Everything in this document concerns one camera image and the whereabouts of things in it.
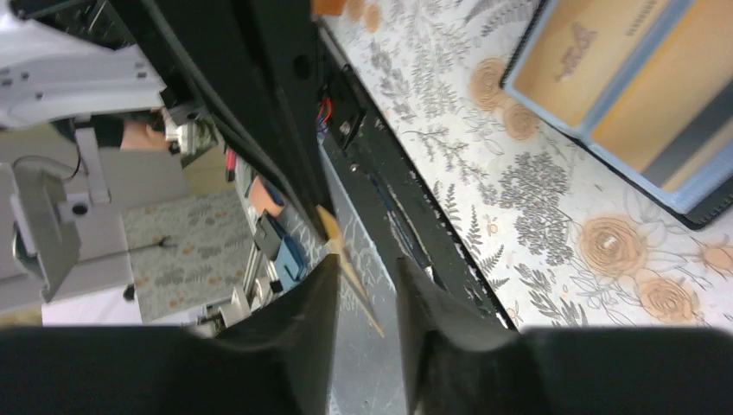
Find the orange credit card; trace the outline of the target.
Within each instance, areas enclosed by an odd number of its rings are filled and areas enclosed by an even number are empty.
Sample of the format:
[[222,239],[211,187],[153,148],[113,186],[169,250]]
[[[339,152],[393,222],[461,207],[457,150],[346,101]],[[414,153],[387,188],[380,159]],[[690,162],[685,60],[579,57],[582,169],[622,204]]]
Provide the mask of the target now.
[[513,89],[563,125],[577,128],[668,5],[556,1]]
[[328,252],[339,257],[341,272],[347,281],[347,286],[353,292],[357,303],[365,312],[371,326],[382,338],[384,338],[384,330],[376,317],[374,307],[372,306],[366,287],[361,282],[360,277],[357,275],[350,258],[348,257],[346,242],[342,236],[337,219],[321,205],[316,207],[316,212],[318,213],[318,217],[328,237],[328,241],[326,242]]

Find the black leather card holder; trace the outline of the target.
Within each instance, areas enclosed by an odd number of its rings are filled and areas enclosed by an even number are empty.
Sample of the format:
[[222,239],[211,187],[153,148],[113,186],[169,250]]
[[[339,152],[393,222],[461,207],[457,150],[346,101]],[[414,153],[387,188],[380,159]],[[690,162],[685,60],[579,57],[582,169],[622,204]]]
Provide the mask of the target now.
[[686,227],[731,208],[731,2],[542,1],[500,83]]

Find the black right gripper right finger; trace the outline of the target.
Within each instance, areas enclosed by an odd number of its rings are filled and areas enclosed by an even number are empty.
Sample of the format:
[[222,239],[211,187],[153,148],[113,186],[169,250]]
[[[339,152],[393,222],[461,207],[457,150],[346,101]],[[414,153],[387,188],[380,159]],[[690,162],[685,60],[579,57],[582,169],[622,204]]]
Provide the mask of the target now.
[[434,285],[396,279],[410,414],[729,414],[732,337],[701,328],[517,332]]

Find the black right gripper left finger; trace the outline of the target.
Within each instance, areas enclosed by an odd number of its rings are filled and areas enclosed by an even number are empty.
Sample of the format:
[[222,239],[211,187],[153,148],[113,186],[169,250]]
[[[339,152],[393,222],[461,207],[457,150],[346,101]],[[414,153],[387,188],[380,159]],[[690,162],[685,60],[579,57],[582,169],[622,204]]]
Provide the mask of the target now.
[[1,333],[4,414],[323,414],[339,259],[214,338],[172,326]]

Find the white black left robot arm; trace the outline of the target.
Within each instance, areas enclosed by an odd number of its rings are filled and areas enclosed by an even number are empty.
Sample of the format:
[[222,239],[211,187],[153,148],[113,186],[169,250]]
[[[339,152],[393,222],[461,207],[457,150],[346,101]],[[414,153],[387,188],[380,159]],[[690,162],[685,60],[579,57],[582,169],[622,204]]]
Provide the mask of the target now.
[[318,43],[307,1],[4,1],[1,126],[160,106],[208,117],[325,237]]

